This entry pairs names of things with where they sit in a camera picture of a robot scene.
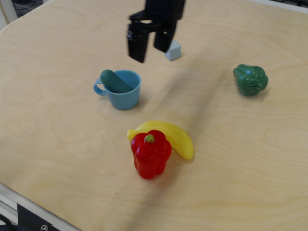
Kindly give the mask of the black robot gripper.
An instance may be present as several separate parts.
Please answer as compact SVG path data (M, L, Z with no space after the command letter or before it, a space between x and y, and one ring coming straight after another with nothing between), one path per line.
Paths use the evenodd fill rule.
M177 22L182 18L185 0L146 0L144 10L129 17L128 54L144 63L149 34L156 30L154 47L167 52L175 34Z

